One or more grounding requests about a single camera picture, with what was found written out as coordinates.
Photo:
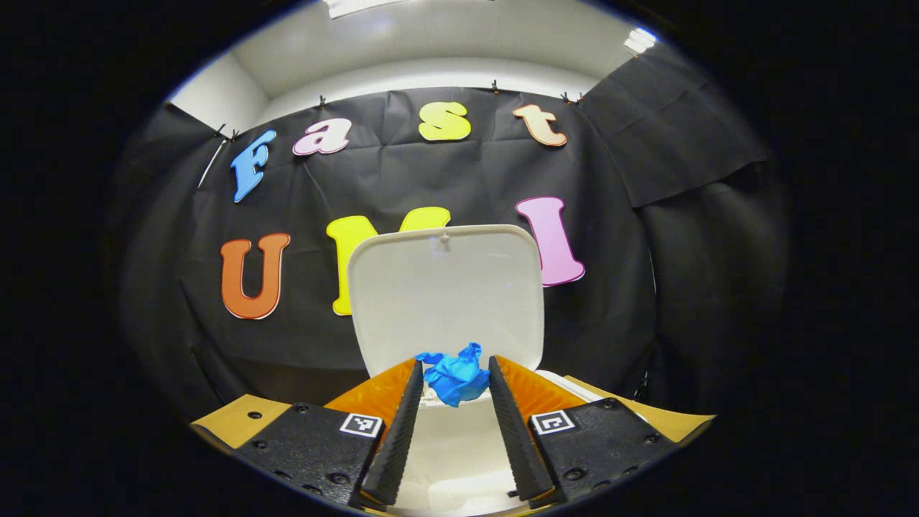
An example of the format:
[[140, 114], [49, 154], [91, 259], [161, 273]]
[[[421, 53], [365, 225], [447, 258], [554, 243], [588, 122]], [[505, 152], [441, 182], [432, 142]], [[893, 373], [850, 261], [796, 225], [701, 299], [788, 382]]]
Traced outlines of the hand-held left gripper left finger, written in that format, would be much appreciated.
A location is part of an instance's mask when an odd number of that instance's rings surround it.
[[289, 406], [234, 455], [333, 503], [391, 506], [416, 428], [423, 372], [421, 361], [411, 358], [325, 406]]

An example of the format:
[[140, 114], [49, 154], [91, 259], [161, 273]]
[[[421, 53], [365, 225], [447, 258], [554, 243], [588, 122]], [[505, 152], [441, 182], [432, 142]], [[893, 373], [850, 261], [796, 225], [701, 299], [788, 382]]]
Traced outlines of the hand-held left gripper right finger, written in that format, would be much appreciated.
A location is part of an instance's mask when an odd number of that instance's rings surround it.
[[518, 497], [571, 503], [623, 484], [678, 445], [620, 400], [587, 402], [499, 355], [490, 393]]

